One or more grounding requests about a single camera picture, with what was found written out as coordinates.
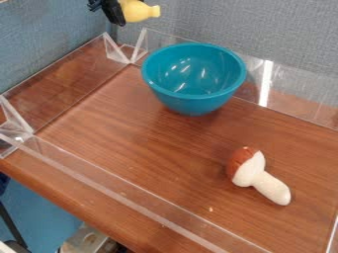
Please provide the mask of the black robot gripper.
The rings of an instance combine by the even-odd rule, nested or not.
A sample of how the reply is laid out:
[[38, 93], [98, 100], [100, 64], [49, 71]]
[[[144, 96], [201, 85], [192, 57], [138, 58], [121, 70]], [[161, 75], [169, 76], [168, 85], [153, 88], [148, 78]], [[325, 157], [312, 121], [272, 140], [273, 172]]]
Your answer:
[[88, 0], [86, 7], [90, 12], [101, 8], [108, 21], [120, 27], [125, 26], [126, 22], [117, 0]]

